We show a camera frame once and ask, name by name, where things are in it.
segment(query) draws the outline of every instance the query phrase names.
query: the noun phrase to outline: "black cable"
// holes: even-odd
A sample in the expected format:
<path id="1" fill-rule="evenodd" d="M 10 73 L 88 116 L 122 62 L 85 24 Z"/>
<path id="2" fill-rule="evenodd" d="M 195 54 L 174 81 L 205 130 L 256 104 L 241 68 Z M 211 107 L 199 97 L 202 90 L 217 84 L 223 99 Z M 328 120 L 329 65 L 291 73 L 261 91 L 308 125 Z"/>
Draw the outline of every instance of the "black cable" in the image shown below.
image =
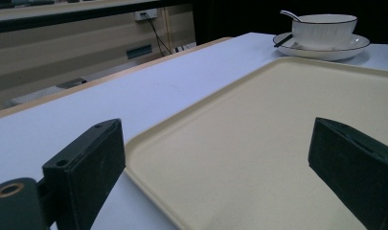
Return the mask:
<path id="1" fill-rule="evenodd" d="M 164 56 L 163 51 L 161 50 L 160 42 L 167 49 L 167 51 L 170 52 L 170 55 L 171 55 L 172 54 L 171 50 L 164 44 L 163 40 L 161 40 L 161 38 L 158 36 L 157 31 L 155 30 L 154 24 L 152 23 L 151 17 L 146 12 L 143 12 L 142 15 L 148 20 L 149 25 L 154 30 L 155 36 L 157 38 L 158 48 L 160 49 L 161 55 Z"/>

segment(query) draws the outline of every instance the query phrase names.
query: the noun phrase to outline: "white table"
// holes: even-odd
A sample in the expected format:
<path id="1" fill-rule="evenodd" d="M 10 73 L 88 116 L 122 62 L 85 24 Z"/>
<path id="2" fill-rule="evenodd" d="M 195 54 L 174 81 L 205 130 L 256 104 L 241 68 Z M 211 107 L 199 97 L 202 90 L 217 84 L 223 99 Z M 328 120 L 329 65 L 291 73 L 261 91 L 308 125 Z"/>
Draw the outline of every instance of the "white table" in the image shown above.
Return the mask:
<path id="1" fill-rule="evenodd" d="M 121 118 L 125 142 L 283 55 L 273 34 L 244 34 L 0 118 L 0 183 L 41 166 L 96 123 Z M 388 70 L 388 45 L 345 64 Z M 122 174 L 92 229 L 175 229 Z"/>

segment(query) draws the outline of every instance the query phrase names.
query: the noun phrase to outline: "tray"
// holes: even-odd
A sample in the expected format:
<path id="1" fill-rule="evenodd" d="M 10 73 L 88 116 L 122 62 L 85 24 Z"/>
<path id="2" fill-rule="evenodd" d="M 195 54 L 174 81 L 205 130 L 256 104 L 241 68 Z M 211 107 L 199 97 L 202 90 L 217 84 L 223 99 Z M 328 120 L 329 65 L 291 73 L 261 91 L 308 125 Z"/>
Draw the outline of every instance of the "tray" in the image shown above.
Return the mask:
<path id="1" fill-rule="evenodd" d="M 279 58 L 126 143 L 180 229 L 365 229 L 308 166 L 316 117 L 388 146 L 388 72 Z"/>

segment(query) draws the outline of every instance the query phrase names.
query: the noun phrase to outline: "saucer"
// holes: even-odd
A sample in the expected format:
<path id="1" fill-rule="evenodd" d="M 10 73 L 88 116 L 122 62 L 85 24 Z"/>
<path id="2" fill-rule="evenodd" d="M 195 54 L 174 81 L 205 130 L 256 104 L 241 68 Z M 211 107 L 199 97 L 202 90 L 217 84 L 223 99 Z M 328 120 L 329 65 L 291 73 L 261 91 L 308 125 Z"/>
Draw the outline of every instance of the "saucer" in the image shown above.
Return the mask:
<path id="1" fill-rule="evenodd" d="M 276 35 L 273 39 L 274 43 L 277 44 L 282 39 L 290 35 L 290 33 L 284 33 Z M 293 38 L 278 47 L 277 49 L 287 56 L 301 57 L 301 58 L 312 58 L 320 60 L 339 60 L 345 58 L 354 57 L 370 45 L 370 40 L 364 36 L 353 34 L 350 41 L 328 51 L 317 51 L 309 48 L 300 46 L 295 42 Z"/>

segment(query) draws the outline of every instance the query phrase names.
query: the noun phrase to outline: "power outlet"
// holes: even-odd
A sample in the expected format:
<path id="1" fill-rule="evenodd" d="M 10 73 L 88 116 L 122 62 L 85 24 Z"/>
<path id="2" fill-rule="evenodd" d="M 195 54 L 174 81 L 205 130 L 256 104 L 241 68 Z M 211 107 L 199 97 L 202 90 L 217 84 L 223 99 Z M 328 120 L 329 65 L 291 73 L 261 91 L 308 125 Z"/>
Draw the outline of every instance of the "power outlet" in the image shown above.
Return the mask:
<path id="1" fill-rule="evenodd" d="M 155 18 L 158 16 L 157 9 L 151 9 L 151 10 L 145 10 L 145 11 L 136 11 L 134 13 L 134 20 L 136 20 L 136 21 L 147 20 L 144 13 L 146 13 L 149 18 Z"/>

